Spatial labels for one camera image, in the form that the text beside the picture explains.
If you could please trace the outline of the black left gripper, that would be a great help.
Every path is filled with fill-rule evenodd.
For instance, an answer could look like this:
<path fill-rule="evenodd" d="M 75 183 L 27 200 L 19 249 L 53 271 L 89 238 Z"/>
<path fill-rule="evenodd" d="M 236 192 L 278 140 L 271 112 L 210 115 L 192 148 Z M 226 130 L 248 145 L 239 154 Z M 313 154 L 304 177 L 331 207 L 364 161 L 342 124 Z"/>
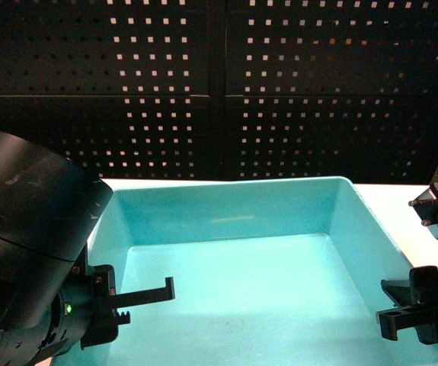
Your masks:
<path fill-rule="evenodd" d="M 89 265 L 85 246 L 57 293 L 59 324 L 52 331 L 56 343 L 61 348 L 76 344 L 87 348 L 113 342 L 119 334 L 118 326 L 130 323 L 130 313 L 100 310 L 97 302 L 109 296 L 109 308 L 124 308 L 174 300 L 174 279 L 166 278 L 160 288 L 115 293 L 113 266 Z"/>

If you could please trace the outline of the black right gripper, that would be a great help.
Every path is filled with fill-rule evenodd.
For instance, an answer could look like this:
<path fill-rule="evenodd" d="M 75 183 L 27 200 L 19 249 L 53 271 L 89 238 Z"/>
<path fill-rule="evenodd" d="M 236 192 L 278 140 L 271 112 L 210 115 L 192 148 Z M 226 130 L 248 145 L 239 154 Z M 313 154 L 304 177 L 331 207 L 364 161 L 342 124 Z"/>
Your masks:
<path fill-rule="evenodd" d="M 397 340 L 398 331 L 414 328 L 420 343 L 438 344 L 438 267 L 427 265 L 412 268 L 409 280 L 381 280 L 383 293 L 394 309 L 376 313 L 381 337 Z M 411 305 L 423 308 L 424 323 L 420 325 Z"/>

